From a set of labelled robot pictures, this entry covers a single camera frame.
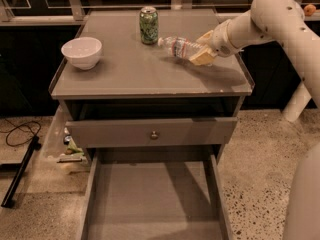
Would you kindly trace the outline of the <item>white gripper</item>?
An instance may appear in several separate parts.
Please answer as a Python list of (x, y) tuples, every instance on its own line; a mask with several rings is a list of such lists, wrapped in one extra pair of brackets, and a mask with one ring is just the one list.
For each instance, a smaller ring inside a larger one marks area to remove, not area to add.
[[(196, 42), (213, 46), (215, 52), (221, 57), (229, 57), (240, 51), (229, 39), (228, 26), (230, 20), (219, 24), (213, 31), (210, 30), (199, 37)], [(217, 54), (211, 48), (202, 48), (189, 58), (189, 61), (196, 66), (212, 64)]]

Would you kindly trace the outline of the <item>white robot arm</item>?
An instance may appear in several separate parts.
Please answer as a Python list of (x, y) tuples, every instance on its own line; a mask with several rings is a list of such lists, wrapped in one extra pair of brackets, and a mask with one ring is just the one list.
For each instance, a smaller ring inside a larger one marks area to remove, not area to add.
[[(253, 0), (250, 10), (202, 35), (221, 57), (269, 41), (278, 42), (302, 83), (320, 107), (320, 37), (304, 23), (295, 0)], [(320, 144), (312, 147), (295, 171), (283, 240), (320, 240)]]

